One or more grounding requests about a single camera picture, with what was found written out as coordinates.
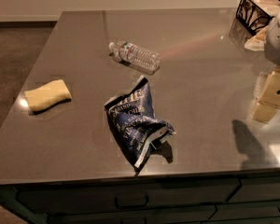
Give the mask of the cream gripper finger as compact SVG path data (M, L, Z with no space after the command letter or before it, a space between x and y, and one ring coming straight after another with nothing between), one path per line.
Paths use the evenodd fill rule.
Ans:
M276 113L276 108L269 105L256 103L252 110L251 118L258 122L267 123L276 115Z

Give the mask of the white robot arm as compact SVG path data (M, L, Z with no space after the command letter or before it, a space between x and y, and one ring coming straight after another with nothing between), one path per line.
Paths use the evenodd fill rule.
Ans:
M259 74L250 117L268 123L280 110L280 12L269 24L264 52L265 58L276 67L270 73Z

